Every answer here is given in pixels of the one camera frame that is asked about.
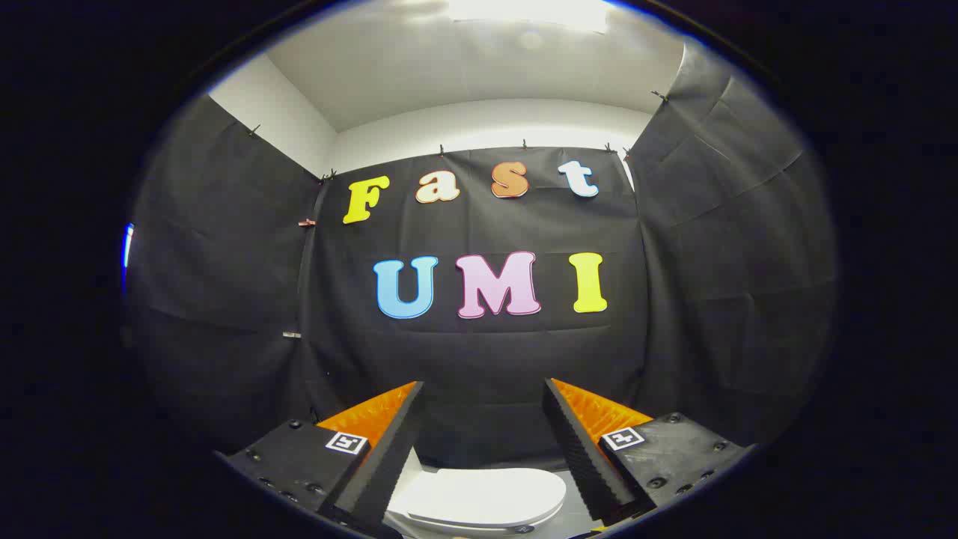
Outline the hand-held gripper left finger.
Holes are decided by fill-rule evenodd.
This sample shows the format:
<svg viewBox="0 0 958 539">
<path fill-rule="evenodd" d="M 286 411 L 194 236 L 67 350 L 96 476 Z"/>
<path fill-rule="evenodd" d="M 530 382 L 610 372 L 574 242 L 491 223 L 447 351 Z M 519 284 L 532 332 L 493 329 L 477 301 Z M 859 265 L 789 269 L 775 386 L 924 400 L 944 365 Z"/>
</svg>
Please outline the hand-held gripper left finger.
<svg viewBox="0 0 958 539">
<path fill-rule="evenodd" d="M 385 515 L 422 423 L 421 381 L 322 421 L 292 418 L 232 454 L 247 487 L 335 538 L 398 538 Z"/>
</svg>

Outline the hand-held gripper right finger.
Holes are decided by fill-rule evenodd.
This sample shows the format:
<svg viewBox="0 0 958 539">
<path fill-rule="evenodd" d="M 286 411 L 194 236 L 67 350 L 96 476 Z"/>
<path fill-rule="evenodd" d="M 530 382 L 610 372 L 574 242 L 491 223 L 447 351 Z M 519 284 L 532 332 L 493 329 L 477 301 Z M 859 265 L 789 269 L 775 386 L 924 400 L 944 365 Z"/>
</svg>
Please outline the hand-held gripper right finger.
<svg viewBox="0 0 958 539">
<path fill-rule="evenodd" d="M 653 418 L 555 378 L 542 409 L 602 537 L 694 498 L 753 454 L 683 413 Z"/>
</svg>

